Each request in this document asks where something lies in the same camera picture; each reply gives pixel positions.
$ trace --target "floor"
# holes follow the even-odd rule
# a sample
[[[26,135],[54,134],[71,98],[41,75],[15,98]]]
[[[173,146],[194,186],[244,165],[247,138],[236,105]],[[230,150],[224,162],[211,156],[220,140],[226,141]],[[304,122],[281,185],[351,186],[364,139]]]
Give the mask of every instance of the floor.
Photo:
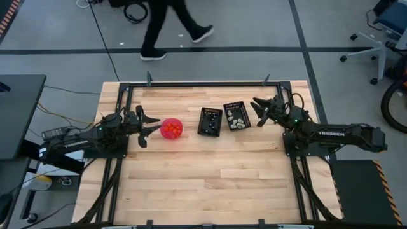
[[[1,74],[45,74],[46,84],[81,92],[100,92],[104,81],[116,81],[114,70],[90,8],[79,8],[76,0],[25,1],[0,44]],[[312,86],[320,121],[369,123],[387,134],[389,150],[365,153],[346,147],[340,160],[381,161],[400,216],[407,222],[407,148],[405,135],[391,129],[380,114],[380,99],[391,81],[370,85],[377,63],[369,57],[338,59],[351,48],[365,43],[349,36],[357,31],[383,34],[366,25],[365,13],[377,0],[187,0],[188,8],[202,25],[213,24],[215,34],[194,45],[188,33],[169,10],[157,47],[168,48],[161,62],[145,63],[139,48],[148,20],[134,25],[121,9],[108,1],[93,6],[113,64],[121,81],[145,81],[149,71],[156,81],[175,80],[308,80]],[[210,47],[203,52],[190,47]],[[92,121],[97,95],[80,95],[45,88],[41,103],[50,111]],[[405,110],[399,107],[397,113]],[[36,133],[67,125],[66,121],[36,111],[31,130]],[[27,139],[41,143],[32,133]],[[33,212],[45,217],[76,200],[76,188],[39,193]],[[27,223],[19,220],[21,200],[10,228]],[[66,207],[32,228],[67,225],[73,207]]]

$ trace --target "office chair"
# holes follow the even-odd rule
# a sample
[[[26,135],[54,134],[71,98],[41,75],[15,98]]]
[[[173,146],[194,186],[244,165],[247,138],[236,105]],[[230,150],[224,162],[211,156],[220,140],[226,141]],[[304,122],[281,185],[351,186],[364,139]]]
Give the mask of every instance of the office chair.
[[[378,57],[378,77],[373,78],[370,81],[372,85],[376,85],[380,80],[382,80],[384,75],[387,48],[391,48],[393,50],[407,49],[407,4],[399,2],[393,3],[388,9],[379,15],[373,24],[381,25],[384,31],[387,33],[387,38],[389,40],[383,44],[381,41],[375,40],[372,35],[367,36],[361,32],[353,34],[350,37],[352,41],[360,36],[369,41],[373,48],[361,52],[348,53],[342,56],[340,60],[345,62],[348,57],[363,55],[372,55],[372,60],[375,60]]]

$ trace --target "white cable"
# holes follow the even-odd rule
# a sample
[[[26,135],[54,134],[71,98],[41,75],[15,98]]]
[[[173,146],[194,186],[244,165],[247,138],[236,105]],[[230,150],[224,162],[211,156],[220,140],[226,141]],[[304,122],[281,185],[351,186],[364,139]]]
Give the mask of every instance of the white cable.
[[[88,3],[88,4],[87,4],[87,5],[84,5],[84,6],[81,6],[81,5],[79,4],[80,1],[83,1],[84,3]],[[88,7],[89,7],[90,3],[89,3],[89,0],[76,0],[76,5],[77,5],[79,8],[85,9],[85,8],[88,8]]]

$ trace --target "robotic arm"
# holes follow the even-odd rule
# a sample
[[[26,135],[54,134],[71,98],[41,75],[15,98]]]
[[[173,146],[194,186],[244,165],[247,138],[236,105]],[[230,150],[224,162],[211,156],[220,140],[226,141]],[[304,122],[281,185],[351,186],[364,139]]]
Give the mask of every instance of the robotic arm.
[[[147,146],[145,137],[148,137],[160,126],[144,127],[143,123],[154,123],[160,121],[156,118],[149,118],[144,114],[142,106],[136,107],[136,112],[116,112],[103,117],[102,120],[86,132],[68,135],[72,127],[63,127],[55,130],[43,132],[44,143],[39,150],[39,161],[54,165],[61,169],[80,173],[83,169],[83,162],[65,156],[66,153],[86,149],[97,152],[96,157],[115,158],[116,151],[123,147],[124,154],[127,151],[127,141],[122,139],[128,135],[139,134],[139,145],[142,148]]]
[[[387,150],[385,134],[380,128],[367,124],[321,125],[310,120],[308,111],[303,107],[289,107],[289,103],[284,103],[284,99],[278,95],[268,100],[253,99],[255,102],[251,102],[251,105],[261,118],[257,126],[262,127],[268,119],[273,120],[274,124],[279,124],[290,132],[290,141],[295,149],[307,149],[310,144],[317,143],[320,147],[327,148],[330,153],[334,153],[343,145],[358,146],[374,153]]]

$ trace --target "desk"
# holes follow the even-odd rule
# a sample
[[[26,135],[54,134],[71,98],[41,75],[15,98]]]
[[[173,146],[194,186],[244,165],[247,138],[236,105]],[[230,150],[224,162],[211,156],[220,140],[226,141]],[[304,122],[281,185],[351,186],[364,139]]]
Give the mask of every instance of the desk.
[[[20,150],[45,78],[44,75],[0,76],[0,82],[11,88],[9,92],[0,92],[0,195],[10,192],[24,180],[30,159],[19,158]],[[19,193],[20,187],[12,193],[13,203],[3,228],[7,228],[10,222]]]
[[[316,120],[307,82],[291,81],[291,86]],[[119,83],[104,83],[95,121],[114,112],[118,88]],[[271,121],[256,127],[258,118],[249,105],[253,97],[276,93],[272,87],[135,88],[131,110],[140,104],[150,117],[178,118],[184,132],[170,141],[156,131],[147,148],[138,146],[136,135],[130,136],[114,224],[145,225],[148,219],[155,225],[256,224],[258,219],[300,223],[283,128]],[[251,128],[230,132],[224,118],[219,138],[197,134],[202,107],[223,109],[223,104],[236,101],[245,102]],[[294,101],[301,104],[297,97]],[[105,160],[98,159],[84,172],[72,221],[82,218],[99,195],[104,165]],[[329,165],[308,157],[308,166],[316,194],[341,218]],[[310,218],[308,198],[305,203]]]

